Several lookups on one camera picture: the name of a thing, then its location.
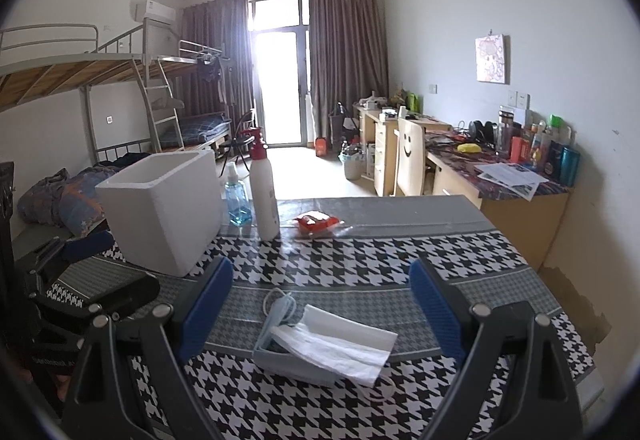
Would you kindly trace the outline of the cartoon wall picture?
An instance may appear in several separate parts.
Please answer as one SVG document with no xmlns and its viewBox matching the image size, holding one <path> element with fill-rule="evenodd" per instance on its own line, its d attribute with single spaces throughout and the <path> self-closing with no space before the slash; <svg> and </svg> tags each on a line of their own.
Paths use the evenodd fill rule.
<svg viewBox="0 0 640 440">
<path fill-rule="evenodd" d="M 476 38 L 476 79 L 490 84 L 506 84 L 506 47 L 503 34 L 489 34 Z"/>
</svg>

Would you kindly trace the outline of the brown left curtain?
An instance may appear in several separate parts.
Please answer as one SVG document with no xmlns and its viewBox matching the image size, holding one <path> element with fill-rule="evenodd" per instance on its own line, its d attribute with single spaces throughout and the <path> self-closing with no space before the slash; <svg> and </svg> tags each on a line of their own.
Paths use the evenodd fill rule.
<svg viewBox="0 0 640 440">
<path fill-rule="evenodd" d="M 182 12 L 181 36 L 195 70 L 177 80 L 183 114 L 220 113 L 236 124 L 253 107 L 248 0 L 213 0 Z"/>
</svg>

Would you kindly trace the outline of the white tissue cloth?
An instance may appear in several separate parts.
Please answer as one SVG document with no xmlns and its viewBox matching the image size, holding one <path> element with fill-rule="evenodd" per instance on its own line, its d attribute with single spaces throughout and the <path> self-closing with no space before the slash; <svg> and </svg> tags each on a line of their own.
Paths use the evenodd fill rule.
<svg viewBox="0 0 640 440">
<path fill-rule="evenodd" d="M 289 326 L 291 345 L 310 362 L 367 388 L 375 386 L 398 338 L 397 333 L 311 304 L 306 304 L 300 320 Z"/>
</svg>

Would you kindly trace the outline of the white styrofoam box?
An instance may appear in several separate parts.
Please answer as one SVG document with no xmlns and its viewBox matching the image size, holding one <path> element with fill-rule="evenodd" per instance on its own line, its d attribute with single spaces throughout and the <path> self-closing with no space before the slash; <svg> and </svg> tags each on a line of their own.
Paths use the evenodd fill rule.
<svg viewBox="0 0 640 440">
<path fill-rule="evenodd" d="M 125 260 L 164 275 L 187 275 L 221 228 L 210 151 L 152 154 L 99 183 L 96 195 Z"/>
</svg>

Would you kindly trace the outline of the white lotion bottle red pump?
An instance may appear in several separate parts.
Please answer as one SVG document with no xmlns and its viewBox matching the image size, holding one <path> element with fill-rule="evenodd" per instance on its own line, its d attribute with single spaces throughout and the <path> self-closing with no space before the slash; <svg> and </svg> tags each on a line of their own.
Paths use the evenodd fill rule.
<svg viewBox="0 0 640 440">
<path fill-rule="evenodd" d="M 267 155 L 267 145 L 259 127 L 248 132 L 255 138 L 250 147 L 250 190 L 256 217 L 257 231 L 265 242 L 274 240 L 280 232 L 278 202 L 274 192 L 272 167 Z"/>
</svg>

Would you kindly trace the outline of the brown curtain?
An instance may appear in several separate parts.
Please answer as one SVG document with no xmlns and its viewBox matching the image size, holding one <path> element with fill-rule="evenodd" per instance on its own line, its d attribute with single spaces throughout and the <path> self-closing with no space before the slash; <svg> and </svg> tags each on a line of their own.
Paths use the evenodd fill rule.
<svg viewBox="0 0 640 440">
<path fill-rule="evenodd" d="M 183 114 L 220 113 L 236 124 L 253 107 L 248 0 L 213 0 L 182 12 L 181 36 L 195 70 L 177 80 Z"/>
<path fill-rule="evenodd" d="M 388 95 L 378 0 L 309 0 L 309 57 L 314 132 L 328 138 L 338 104 L 349 108 L 372 93 Z"/>
</svg>

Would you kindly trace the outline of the blue liquid spray bottle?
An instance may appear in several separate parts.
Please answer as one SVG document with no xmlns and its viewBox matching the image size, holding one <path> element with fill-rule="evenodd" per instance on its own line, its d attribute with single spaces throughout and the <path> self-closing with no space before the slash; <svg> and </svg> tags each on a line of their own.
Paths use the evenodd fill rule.
<svg viewBox="0 0 640 440">
<path fill-rule="evenodd" d="M 224 198 L 227 202 L 229 221 L 234 226 L 246 226 L 252 222 L 250 201 L 234 163 L 226 167 Z"/>
</svg>

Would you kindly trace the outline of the yellow object on desk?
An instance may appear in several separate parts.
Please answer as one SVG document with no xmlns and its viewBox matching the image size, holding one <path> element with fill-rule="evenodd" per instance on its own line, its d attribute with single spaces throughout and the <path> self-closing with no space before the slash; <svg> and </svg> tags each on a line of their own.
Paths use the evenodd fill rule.
<svg viewBox="0 0 640 440">
<path fill-rule="evenodd" d="M 457 146 L 457 151 L 462 154 L 477 154 L 482 148 L 476 143 L 462 143 Z"/>
</svg>

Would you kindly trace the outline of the red snack packet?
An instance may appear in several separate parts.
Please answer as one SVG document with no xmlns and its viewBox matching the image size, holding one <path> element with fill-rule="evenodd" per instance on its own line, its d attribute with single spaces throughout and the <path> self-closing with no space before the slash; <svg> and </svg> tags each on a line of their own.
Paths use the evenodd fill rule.
<svg viewBox="0 0 640 440">
<path fill-rule="evenodd" d="M 306 236 L 320 235 L 332 231 L 343 223 L 340 218 L 328 215 L 325 212 L 318 212 L 318 210 L 303 212 L 294 217 L 293 222 L 299 232 Z"/>
</svg>

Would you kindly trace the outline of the blue plaid quilt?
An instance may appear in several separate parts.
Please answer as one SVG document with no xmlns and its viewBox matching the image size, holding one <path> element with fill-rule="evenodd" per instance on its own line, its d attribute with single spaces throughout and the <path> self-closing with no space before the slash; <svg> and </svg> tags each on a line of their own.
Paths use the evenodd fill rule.
<svg viewBox="0 0 640 440">
<path fill-rule="evenodd" d="M 85 238 L 105 221 L 96 186 L 137 161 L 133 155 L 104 160 L 71 176 L 66 168 L 38 181 L 17 202 L 24 223 L 46 224 Z"/>
</svg>

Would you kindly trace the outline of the papers on desk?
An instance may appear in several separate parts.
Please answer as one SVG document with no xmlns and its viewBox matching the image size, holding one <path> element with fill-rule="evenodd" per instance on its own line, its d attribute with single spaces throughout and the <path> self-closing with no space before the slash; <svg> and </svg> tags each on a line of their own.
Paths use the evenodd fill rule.
<svg viewBox="0 0 640 440">
<path fill-rule="evenodd" d="M 548 179 L 520 164 L 474 164 L 474 168 L 478 171 L 478 178 L 498 184 L 528 202 L 534 198 L 538 188 L 548 182 Z"/>
</svg>

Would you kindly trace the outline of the glass balcony door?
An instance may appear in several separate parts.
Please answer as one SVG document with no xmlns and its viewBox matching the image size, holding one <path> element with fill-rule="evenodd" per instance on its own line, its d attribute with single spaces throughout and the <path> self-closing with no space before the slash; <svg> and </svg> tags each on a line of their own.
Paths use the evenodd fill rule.
<svg viewBox="0 0 640 440">
<path fill-rule="evenodd" d="M 248 28 L 259 125 L 274 148 L 305 146 L 309 0 L 250 0 Z"/>
</svg>

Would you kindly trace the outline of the far metal bunk bed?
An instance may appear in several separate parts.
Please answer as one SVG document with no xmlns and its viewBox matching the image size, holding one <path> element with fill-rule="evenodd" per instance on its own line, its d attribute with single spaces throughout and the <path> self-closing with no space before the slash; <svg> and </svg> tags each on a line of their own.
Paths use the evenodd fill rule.
<svg viewBox="0 0 640 440">
<path fill-rule="evenodd" d="M 152 102 L 160 148 L 218 148 L 230 139 L 232 112 L 228 96 L 231 61 L 220 49 L 180 40 L 178 57 L 185 70 L 169 61 L 157 63 L 160 93 Z"/>
</svg>

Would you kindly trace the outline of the houndstooth tablecloth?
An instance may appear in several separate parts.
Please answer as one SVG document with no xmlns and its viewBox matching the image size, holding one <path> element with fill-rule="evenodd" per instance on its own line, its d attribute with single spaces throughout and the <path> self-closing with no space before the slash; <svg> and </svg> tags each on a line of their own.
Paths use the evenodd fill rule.
<svg viewBox="0 0 640 440">
<path fill-rule="evenodd" d="M 306 236 L 293 218 L 318 210 L 340 218 Z M 548 314 L 562 342 L 582 408 L 604 383 L 574 324 L 511 241 L 460 196 L 322 198 L 280 206 L 282 228 L 264 243 L 253 228 L 223 226 L 192 271 L 162 276 L 170 304 L 214 258 L 232 262 L 233 285 L 203 351 L 186 364 L 194 391 L 226 439 L 415 439 L 445 397 L 456 368 L 443 356 L 409 287 L 425 257 L 469 301 L 499 307 L 525 300 Z M 347 380 L 317 387 L 258 368 L 252 350 L 273 288 L 361 324 L 398 334 L 384 368 L 381 401 Z"/>
</svg>

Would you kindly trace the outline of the metal bunk bed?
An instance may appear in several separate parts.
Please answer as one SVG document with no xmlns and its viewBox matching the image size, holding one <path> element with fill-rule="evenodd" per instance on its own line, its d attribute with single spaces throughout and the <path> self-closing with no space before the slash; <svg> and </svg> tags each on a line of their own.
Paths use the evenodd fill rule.
<svg viewBox="0 0 640 440">
<path fill-rule="evenodd" d="M 160 93 L 152 102 L 160 148 L 218 148 L 230 139 L 232 112 L 228 96 L 231 61 L 220 49 L 180 40 L 178 57 L 185 70 L 169 61 L 157 63 Z"/>
<path fill-rule="evenodd" d="M 155 151 L 163 78 L 190 70 L 170 25 L 145 21 L 102 36 L 89 23 L 34 23 L 1 32 L 1 158 L 14 195 L 105 154 Z"/>
</svg>

